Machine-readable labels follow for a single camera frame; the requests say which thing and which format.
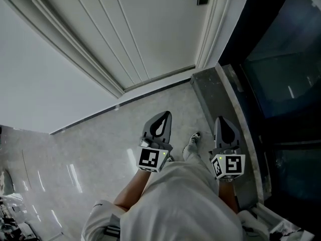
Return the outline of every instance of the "leg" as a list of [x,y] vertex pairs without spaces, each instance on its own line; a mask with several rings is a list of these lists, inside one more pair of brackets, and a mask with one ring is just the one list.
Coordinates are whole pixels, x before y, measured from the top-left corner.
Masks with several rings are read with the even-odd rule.
[[201,164],[206,168],[201,156],[198,154],[197,142],[200,140],[201,134],[195,133],[190,138],[189,144],[183,150],[184,161],[191,164]]

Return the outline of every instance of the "shirt sleeve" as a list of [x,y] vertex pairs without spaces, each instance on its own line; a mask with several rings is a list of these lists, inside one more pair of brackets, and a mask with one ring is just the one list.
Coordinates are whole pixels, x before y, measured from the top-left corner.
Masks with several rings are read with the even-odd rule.
[[97,201],[83,227],[82,241],[117,240],[118,233],[120,234],[120,217],[124,213],[124,210],[111,202]]

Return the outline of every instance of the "white t-shirt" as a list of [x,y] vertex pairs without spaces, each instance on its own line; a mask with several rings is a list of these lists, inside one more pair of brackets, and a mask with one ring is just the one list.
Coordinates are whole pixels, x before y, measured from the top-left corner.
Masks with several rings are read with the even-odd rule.
[[128,212],[98,201],[82,239],[118,240],[120,232],[121,241],[243,240],[238,216],[218,197],[216,180],[203,165],[171,162],[151,177]]

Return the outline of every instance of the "pants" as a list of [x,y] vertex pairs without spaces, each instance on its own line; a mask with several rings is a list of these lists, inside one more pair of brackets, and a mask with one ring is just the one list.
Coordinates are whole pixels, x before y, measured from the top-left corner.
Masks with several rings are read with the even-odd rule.
[[202,161],[201,156],[198,153],[198,148],[195,143],[190,143],[184,148],[183,158],[185,162],[191,164],[200,164],[207,169],[205,163]]

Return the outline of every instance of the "shoe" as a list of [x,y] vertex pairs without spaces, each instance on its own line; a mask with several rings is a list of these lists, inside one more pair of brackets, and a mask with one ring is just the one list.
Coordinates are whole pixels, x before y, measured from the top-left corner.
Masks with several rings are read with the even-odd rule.
[[196,132],[190,138],[190,144],[194,143],[197,145],[198,141],[201,139],[201,133]]

